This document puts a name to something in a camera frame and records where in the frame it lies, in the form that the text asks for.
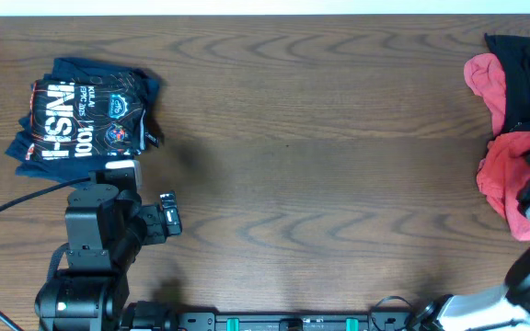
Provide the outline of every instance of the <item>black cable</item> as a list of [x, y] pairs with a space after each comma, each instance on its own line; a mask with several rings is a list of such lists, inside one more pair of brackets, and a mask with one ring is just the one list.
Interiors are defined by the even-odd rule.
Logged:
[[[33, 199], [33, 198], [36, 198], [36, 197], [39, 197], [41, 195], [44, 195], [46, 193], [50, 193], [54, 190], [57, 190], [59, 188], [65, 188], [65, 187], [68, 187], [68, 186], [71, 186], [71, 185], [74, 185], [74, 184], [79, 184], [79, 183], [84, 183], [84, 182], [87, 182], [89, 180], [89, 178], [79, 178], [79, 179], [75, 179], [75, 180], [71, 180], [71, 181], [68, 181], [68, 182], [64, 182], [62, 184], [59, 184], [59, 185], [55, 185], [53, 187], [50, 187], [50, 188], [45, 188], [45, 189], [41, 189], [37, 192], [34, 192], [34, 193], [30, 193], [28, 195], [25, 195], [21, 198], [18, 198], [18, 199], [15, 199], [15, 200], [11, 200], [9, 201], [8, 203], [5, 203], [3, 205], [0, 206], [0, 212], [1, 211], [4, 211], [10, 207], [13, 207], [21, 202], [24, 202], [26, 200], [30, 200], [30, 199]], [[14, 330], [14, 331], [22, 331], [22, 328], [19, 327], [17, 324], [14, 323], [14, 321], [12, 321], [11, 319], [9, 319], [9, 317], [7, 317], [5, 314], [3, 314], [1, 311], [0, 311], [0, 320], [5, 323], [7, 326], [9, 326], [10, 329]]]
[[[390, 295], [390, 296], [387, 296], [384, 299], [380, 300], [378, 303], [375, 304], [375, 306], [372, 307], [372, 309], [369, 310], [369, 316], [370, 316], [370, 318], [372, 320], [372, 323], [374, 324], [375, 328], [377, 330], [379, 330], [379, 331], [386, 331], [386, 330], [385, 329], [381, 329], [379, 326], [377, 326], [377, 323], [376, 323], [375, 317], [374, 317], [374, 313], [377, 310], [377, 308], [379, 308], [379, 306], [381, 306], [385, 302], [392, 301], [392, 300], [400, 300], [402, 302], [405, 302], [411, 309], [413, 308], [412, 304], [410, 304], [410, 302], [406, 301], [406, 299], [402, 298], [401, 296], [397, 296], [397, 295]], [[407, 325], [405, 324], [403, 327], [400, 327], [399, 329], [396, 329], [394, 331], [402, 331], [402, 330], [404, 330], [406, 328], [407, 328]]]

